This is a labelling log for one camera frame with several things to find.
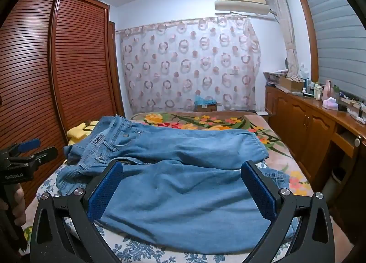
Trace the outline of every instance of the wardrobe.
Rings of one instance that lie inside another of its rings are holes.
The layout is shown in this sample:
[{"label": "wardrobe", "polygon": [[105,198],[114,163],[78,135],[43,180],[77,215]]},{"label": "wardrobe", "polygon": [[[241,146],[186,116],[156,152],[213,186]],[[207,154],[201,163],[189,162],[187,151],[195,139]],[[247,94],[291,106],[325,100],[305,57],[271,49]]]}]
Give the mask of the wardrobe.
[{"label": "wardrobe", "polygon": [[124,116],[109,6],[97,0],[19,0],[0,29],[0,149],[33,138],[59,155],[23,183],[28,205],[64,161],[67,130]]}]

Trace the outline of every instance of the jeans label patch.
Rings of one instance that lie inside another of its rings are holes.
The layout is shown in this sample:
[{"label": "jeans label patch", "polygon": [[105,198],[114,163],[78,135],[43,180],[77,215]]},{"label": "jeans label patch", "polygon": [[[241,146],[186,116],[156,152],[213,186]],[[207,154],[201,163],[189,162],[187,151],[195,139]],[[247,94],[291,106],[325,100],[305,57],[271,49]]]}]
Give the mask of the jeans label patch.
[{"label": "jeans label patch", "polygon": [[103,135],[103,134],[99,134],[99,135],[97,135],[97,137],[95,137],[95,138],[93,139],[92,143],[93,143],[94,145],[97,145],[97,144],[98,144],[98,142],[99,142],[99,141],[101,141],[103,138],[104,138],[104,135]]}]

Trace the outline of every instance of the tied curtain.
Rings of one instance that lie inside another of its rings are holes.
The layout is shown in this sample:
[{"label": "tied curtain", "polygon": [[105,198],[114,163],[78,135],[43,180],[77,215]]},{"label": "tied curtain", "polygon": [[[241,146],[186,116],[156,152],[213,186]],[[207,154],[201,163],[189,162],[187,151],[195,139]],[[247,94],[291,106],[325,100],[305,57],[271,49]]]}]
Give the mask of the tied curtain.
[{"label": "tied curtain", "polygon": [[285,39],[287,52],[288,73],[287,77],[294,81],[301,81],[298,76],[300,73],[299,62],[296,54],[293,26],[286,0],[273,0],[279,20],[279,24]]},{"label": "tied curtain", "polygon": [[196,97],[218,110],[255,109],[259,41],[246,17],[212,17],[121,31],[123,72],[134,114],[193,111]]}]

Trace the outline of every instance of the wooden window frame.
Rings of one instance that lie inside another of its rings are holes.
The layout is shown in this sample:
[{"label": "wooden window frame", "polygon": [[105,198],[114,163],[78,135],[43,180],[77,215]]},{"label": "wooden window frame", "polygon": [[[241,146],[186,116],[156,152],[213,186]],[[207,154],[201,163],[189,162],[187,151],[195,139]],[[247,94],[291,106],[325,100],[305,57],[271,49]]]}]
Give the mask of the wooden window frame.
[{"label": "wooden window frame", "polygon": [[310,58],[312,62],[312,82],[319,80],[319,59],[318,59],[318,45],[315,35],[314,22],[312,21],[312,13],[310,11],[309,3],[307,0],[300,0],[302,9],[305,15],[305,21],[307,26],[307,33],[309,35],[310,43]]}]

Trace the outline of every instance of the wooden countertop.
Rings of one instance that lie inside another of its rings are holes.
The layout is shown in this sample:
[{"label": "wooden countertop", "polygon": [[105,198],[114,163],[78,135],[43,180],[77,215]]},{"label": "wooden countertop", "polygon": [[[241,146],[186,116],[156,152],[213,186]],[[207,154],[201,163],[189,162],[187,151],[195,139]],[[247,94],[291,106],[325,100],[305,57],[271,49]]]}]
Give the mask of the wooden countertop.
[{"label": "wooden countertop", "polygon": [[325,109],[322,104],[323,101],[317,101],[314,98],[307,98],[307,97],[298,97],[297,95],[291,95],[291,98],[294,100],[297,100],[299,102],[303,102],[309,107],[313,108],[314,110],[318,110],[324,115],[328,116],[329,118],[333,119],[335,122],[343,126],[344,128],[348,129],[350,132],[352,132],[354,135],[363,136],[363,144],[366,142],[366,126],[358,123],[355,119],[351,117],[351,115],[348,112],[343,111],[335,111],[335,110],[329,110]]}]

